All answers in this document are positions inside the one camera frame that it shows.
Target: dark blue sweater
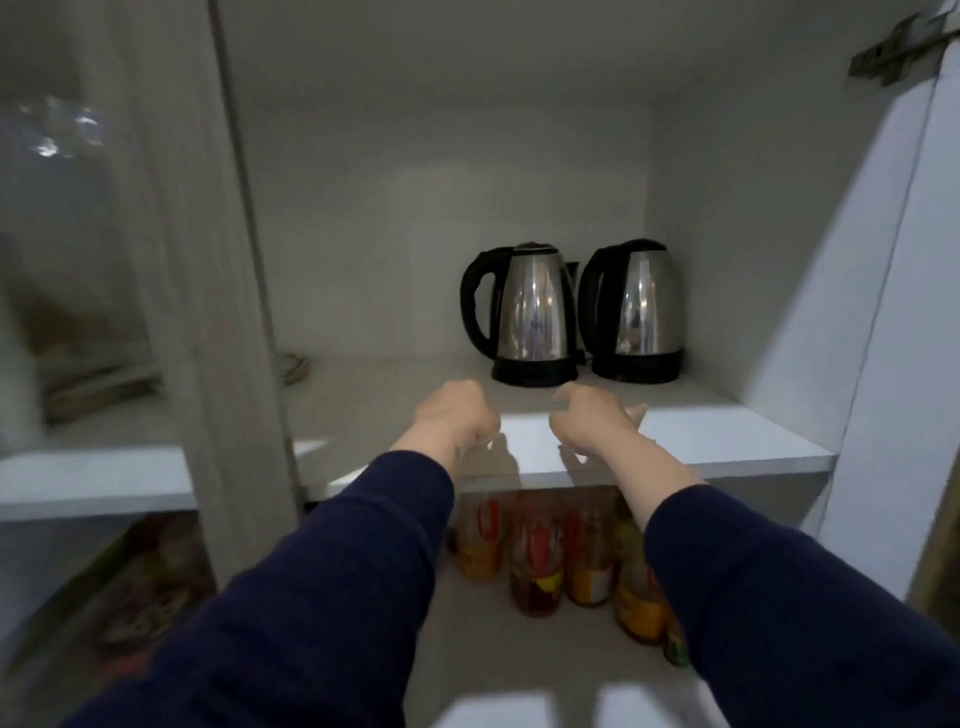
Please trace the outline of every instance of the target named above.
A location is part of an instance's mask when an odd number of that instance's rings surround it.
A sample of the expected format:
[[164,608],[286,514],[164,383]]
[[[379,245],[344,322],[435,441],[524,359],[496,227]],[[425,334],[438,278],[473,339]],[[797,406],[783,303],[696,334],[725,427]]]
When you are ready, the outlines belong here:
[[[68,725],[402,725],[452,507],[435,462],[382,455]],[[957,646],[805,535],[696,486],[646,547],[733,728],[960,725]]]

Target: white shelf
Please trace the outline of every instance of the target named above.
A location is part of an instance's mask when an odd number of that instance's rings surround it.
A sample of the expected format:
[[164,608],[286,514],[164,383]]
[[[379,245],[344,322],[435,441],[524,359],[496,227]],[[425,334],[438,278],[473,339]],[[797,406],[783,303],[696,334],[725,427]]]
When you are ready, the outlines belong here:
[[[471,453],[469,491],[563,488],[612,482],[602,463],[561,452],[547,415],[549,390],[491,381],[477,357],[319,360],[287,390],[300,480],[308,499],[346,487],[409,424],[414,405],[450,378],[483,381],[503,414],[502,436]],[[835,455],[696,382],[642,387],[584,375],[627,404],[646,401],[642,431],[704,478],[829,471]],[[43,449],[0,460],[0,521],[140,513],[196,506],[182,450],[162,400],[137,400],[55,429]]]
[[412,727],[727,725],[693,669],[629,639],[612,603],[583,609],[564,597],[551,617],[528,618],[510,599],[506,566],[475,585],[446,556],[405,708]]

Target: kettle base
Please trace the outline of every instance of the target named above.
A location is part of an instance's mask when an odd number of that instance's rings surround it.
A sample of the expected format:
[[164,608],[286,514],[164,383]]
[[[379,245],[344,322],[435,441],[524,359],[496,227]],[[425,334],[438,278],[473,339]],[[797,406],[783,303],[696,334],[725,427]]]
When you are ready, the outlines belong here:
[[577,378],[577,362],[572,356],[555,361],[516,361],[497,357],[491,376],[515,387],[559,387]]
[[665,384],[680,376],[684,350],[645,354],[605,354],[593,357],[593,373],[604,379],[632,384]]

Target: electric kettle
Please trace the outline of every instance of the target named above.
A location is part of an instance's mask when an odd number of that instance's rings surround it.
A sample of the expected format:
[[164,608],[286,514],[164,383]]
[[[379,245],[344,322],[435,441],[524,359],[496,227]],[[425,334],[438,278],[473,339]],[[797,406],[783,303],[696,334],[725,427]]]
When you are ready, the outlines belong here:
[[[486,274],[493,274],[489,337],[477,324],[474,298]],[[481,253],[460,282],[460,313],[473,346],[493,359],[497,381],[556,387],[577,378],[573,287],[552,245]]]
[[680,375],[684,297],[661,243],[631,240],[594,253],[580,277],[577,317],[594,374],[638,384]]

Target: sauce bottle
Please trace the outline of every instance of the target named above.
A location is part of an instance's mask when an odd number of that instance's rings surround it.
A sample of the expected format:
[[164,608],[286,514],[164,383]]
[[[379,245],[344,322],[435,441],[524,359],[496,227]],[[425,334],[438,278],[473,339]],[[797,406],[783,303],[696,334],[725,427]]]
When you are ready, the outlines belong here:
[[457,566],[469,581],[493,579],[503,564],[500,501],[464,495],[456,529]]
[[613,580],[611,508],[603,496],[589,494],[574,506],[564,524],[566,595],[581,607],[599,607],[610,599]]
[[511,542],[510,594],[528,617],[549,617],[564,592],[564,551],[553,499],[521,494],[514,512]]
[[660,644],[666,631],[666,601],[643,555],[643,540],[631,546],[620,572],[616,621],[638,642]]
[[627,499],[618,493],[613,506],[613,525],[611,532],[611,552],[613,556],[613,586],[620,580],[620,571],[630,555],[633,544],[640,541],[642,547],[643,535],[636,525],[634,514],[630,512]]

